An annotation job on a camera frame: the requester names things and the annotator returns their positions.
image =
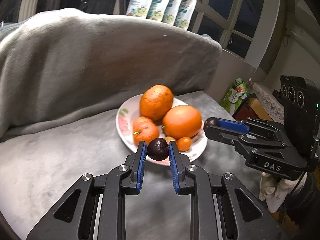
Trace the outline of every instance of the orange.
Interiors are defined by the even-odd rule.
[[[195,136],[202,125],[200,112],[192,106],[175,106],[163,118],[163,130],[166,136],[176,140]]]
[[[186,152],[190,149],[191,144],[192,140],[189,137],[182,137],[177,142],[177,148],[180,152]]]
[[[139,123],[145,122],[145,121],[153,123],[153,121],[150,118],[147,118],[144,116],[139,116],[136,119],[134,119],[133,124],[132,124],[132,129],[134,129]]]
[[[134,144],[138,146],[140,141],[145,141],[148,145],[153,139],[159,137],[158,127],[149,121],[137,124],[133,129]]]
[[[141,97],[139,107],[142,116],[151,120],[159,120],[172,107],[173,94],[163,85],[156,85],[148,89]]]

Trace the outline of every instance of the gloved hand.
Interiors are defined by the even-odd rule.
[[[284,202],[285,197],[292,192],[297,184],[292,195],[300,192],[306,182],[307,173],[303,173],[302,176],[303,178],[298,184],[300,178],[297,180],[279,180],[268,173],[262,172],[260,180],[260,200],[266,200],[271,213],[276,212]]]

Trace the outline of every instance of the plate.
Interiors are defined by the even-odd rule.
[[[139,111],[139,102],[142,95],[137,95],[135,97],[129,98],[125,101],[121,107],[119,108],[117,115],[116,115],[116,127],[118,134],[122,141],[127,145],[127,147],[132,150],[134,153],[137,152],[137,146],[133,143],[132,137],[132,124],[134,119],[140,116]],[[185,102],[173,98],[172,107],[180,106],[180,105],[187,105]],[[190,161],[194,161],[198,158],[204,151],[205,147],[207,146],[208,139],[206,138],[203,132],[203,124],[198,134],[192,138],[192,145],[190,149],[186,152],[181,152],[189,157]],[[165,135],[162,131],[162,126],[158,126],[159,135],[160,137],[164,138]],[[147,156],[147,160],[165,166],[170,166],[169,158],[166,158],[163,161],[155,161]]]

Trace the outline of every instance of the metal screw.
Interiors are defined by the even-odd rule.
[[[224,175],[224,177],[227,179],[227,180],[233,180],[235,178],[235,176],[233,176],[233,174],[231,173],[226,173]]]
[[[119,171],[126,171],[129,167],[125,164],[119,166]]]
[[[82,175],[81,179],[84,180],[84,181],[90,180],[91,179],[91,174],[88,174],[88,173],[84,174],[84,175]]]
[[[190,165],[187,166],[187,169],[188,169],[189,171],[195,171],[195,170],[197,169],[197,166],[195,166],[195,165],[193,165],[193,164],[190,164]]]

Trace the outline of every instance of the gray fabric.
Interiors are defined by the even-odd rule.
[[[159,83],[175,95],[202,90],[221,51],[152,20],[73,8],[37,14],[0,41],[1,140],[117,108]]]
[[[178,96],[210,116],[232,119],[202,91]],[[117,110],[0,143],[0,210],[24,240],[31,228],[84,173],[105,174],[131,152],[115,126]],[[193,163],[209,173],[234,173],[256,196],[259,173],[233,147],[208,141]],[[126,197],[128,240],[189,239],[190,196],[175,194],[170,168],[146,163],[141,193]]]

